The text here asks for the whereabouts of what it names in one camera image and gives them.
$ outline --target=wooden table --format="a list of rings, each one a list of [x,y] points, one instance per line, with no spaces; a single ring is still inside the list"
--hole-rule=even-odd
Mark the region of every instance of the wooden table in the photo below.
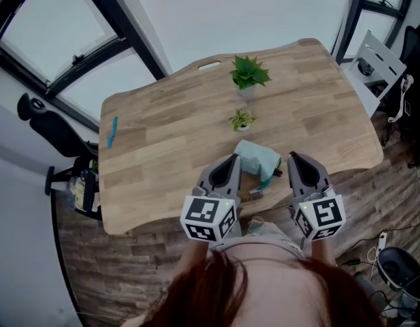
[[[104,101],[99,184],[107,233],[179,216],[202,169],[233,153],[242,139],[268,146],[284,159],[293,150],[308,154],[330,174],[382,161],[358,96],[319,41],[302,39],[248,55],[258,56],[272,79],[267,87],[258,86],[251,99],[234,88],[229,74],[234,55],[220,54]],[[199,69],[215,61],[220,64]],[[257,117],[249,131],[234,132],[229,126],[236,108]],[[117,132],[107,149],[115,116]],[[243,215],[270,208],[291,193],[285,163],[282,170],[282,178],[274,178],[262,199],[243,204]]]

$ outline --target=power strip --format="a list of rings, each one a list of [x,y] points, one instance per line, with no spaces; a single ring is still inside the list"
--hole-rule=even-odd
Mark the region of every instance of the power strip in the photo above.
[[[378,254],[381,252],[387,244],[387,233],[381,232],[378,239]]]

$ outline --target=green leaves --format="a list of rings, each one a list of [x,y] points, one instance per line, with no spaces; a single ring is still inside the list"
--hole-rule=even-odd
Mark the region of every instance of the green leaves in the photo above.
[[[256,72],[253,74],[253,80],[262,85],[264,85],[264,82],[266,81],[270,81],[270,78],[268,76],[268,70],[264,70],[264,69],[257,69]]]
[[[255,117],[251,112],[245,112],[242,108],[236,109],[236,115],[229,118],[229,123],[233,127],[234,131],[237,131],[240,127],[250,125],[255,122]]]
[[[261,68],[261,63],[257,62],[257,58],[249,59],[248,56],[245,58],[235,56],[235,62],[232,62],[236,70],[229,72],[232,74],[232,80],[238,85],[240,90],[246,87],[253,86],[254,84],[261,84],[270,81],[268,76],[268,70]]]

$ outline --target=black window frame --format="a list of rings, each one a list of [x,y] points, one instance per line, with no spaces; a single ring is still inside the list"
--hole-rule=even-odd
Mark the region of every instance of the black window frame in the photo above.
[[[346,26],[344,28],[344,34],[342,36],[340,46],[335,56],[336,62],[338,64],[341,64],[348,63],[353,60],[353,57],[344,58],[344,56],[346,54],[347,48],[349,47],[349,44],[351,43],[359,17],[361,16],[361,12],[363,10],[376,12],[378,14],[383,14],[385,16],[390,16],[396,19],[393,27],[391,28],[391,31],[389,32],[387,40],[385,41],[386,47],[391,48],[399,33],[400,28],[402,28],[402,24],[406,17],[406,14],[408,13],[411,1],[412,0],[402,0],[400,8],[396,9],[394,7],[386,5],[384,0],[380,3],[371,0],[352,0],[352,4],[349,8],[346,20]]]
[[[1,0],[0,40],[19,7],[25,1],[26,0]],[[19,82],[23,83],[36,95],[39,95],[43,100],[77,120],[77,122],[81,123],[83,126],[99,133],[99,126],[96,122],[93,122],[56,96],[70,84],[77,81],[98,65],[129,48],[135,50],[144,65],[154,76],[155,80],[160,80],[166,77],[167,74],[157,61],[156,57],[154,57],[154,50],[150,48],[148,42],[139,34],[139,31],[128,18],[123,5],[121,5],[118,0],[92,0],[92,2],[116,33],[116,37],[113,40],[100,45],[87,54],[70,54],[69,57],[74,57],[72,66],[50,84],[39,79],[25,65],[15,59],[15,57],[2,47],[0,47],[0,67]]]

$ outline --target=blue pen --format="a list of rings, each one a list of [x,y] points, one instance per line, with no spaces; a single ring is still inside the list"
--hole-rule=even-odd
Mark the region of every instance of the blue pen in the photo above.
[[[108,136],[107,148],[109,149],[112,147],[113,138],[114,138],[114,135],[116,134],[116,129],[117,129],[117,116],[115,116],[113,119],[112,133]]]

